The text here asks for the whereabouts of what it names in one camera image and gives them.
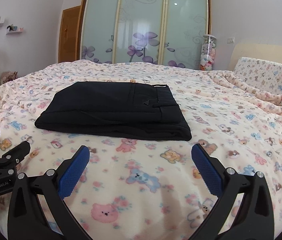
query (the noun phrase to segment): frosted glass panel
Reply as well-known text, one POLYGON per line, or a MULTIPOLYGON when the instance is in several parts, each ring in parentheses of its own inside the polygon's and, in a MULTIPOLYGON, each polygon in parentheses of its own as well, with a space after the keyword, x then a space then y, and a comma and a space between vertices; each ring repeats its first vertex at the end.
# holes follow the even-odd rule
POLYGON ((121 0, 115 63, 157 64, 163 0, 121 0))
POLYGON ((112 63, 118 0, 88 0, 82 37, 82 59, 112 63))
POLYGON ((206 0, 168 0, 163 65, 199 69, 206 0))

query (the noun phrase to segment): cartoon print blanket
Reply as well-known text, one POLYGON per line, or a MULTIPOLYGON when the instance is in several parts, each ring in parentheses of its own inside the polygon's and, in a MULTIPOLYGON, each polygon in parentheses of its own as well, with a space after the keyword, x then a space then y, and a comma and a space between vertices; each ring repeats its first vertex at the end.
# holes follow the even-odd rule
MULTIPOLYGON (((71 103, 71 98, 64 100, 71 103)), ((0 131, 0 156, 24 140, 31 144, 31 153, 18 166, 18 172, 28 176, 56 169, 81 145, 90 148, 90 163, 65 202, 95 240, 188 239, 216 201, 191 160, 195 143, 225 167, 247 175, 265 173, 275 235, 282 231, 282 95, 251 88, 232 72, 88 60, 51 65, 0 86, 0 131), (192 140, 156 142, 37 129, 34 121, 53 95, 77 81, 168 84, 192 140)), ((241 197, 223 231, 233 222, 241 197)), ((0 197, 0 230, 5 236, 9 198, 0 197)))

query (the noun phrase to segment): wall outlet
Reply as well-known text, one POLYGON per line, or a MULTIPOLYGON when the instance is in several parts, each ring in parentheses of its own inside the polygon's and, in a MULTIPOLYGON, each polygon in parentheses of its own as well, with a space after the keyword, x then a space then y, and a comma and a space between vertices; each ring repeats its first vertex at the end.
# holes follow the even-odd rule
POLYGON ((228 38, 228 43, 234 43, 234 37, 233 38, 228 38))

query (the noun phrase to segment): beige headboard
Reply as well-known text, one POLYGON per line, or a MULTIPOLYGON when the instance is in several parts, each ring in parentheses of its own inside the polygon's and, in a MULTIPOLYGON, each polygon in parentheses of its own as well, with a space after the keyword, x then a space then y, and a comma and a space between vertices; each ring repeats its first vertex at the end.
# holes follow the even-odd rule
POLYGON ((251 57, 282 63, 282 46, 256 43, 238 43, 232 53, 229 70, 233 70, 240 57, 251 57))

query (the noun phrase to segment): metal screw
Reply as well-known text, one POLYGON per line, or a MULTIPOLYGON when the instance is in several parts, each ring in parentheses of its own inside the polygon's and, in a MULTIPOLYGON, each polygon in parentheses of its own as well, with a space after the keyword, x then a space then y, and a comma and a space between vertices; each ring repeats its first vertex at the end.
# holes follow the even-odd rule
POLYGON ((20 173, 19 175, 18 175, 18 179, 23 179, 24 178, 24 173, 20 173))
POLYGON ((47 175, 48 176, 52 176, 54 174, 54 170, 53 169, 50 169, 47 171, 47 175))
POLYGON ((226 172, 230 175, 233 175, 235 173, 235 170, 233 168, 227 168, 226 172))
POLYGON ((258 175, 260 178, 263 178, 263 177, 264 177, 264 173, 261 172, 261 171, 258 171, 258 172, 256 173, 256 175, 258 175))

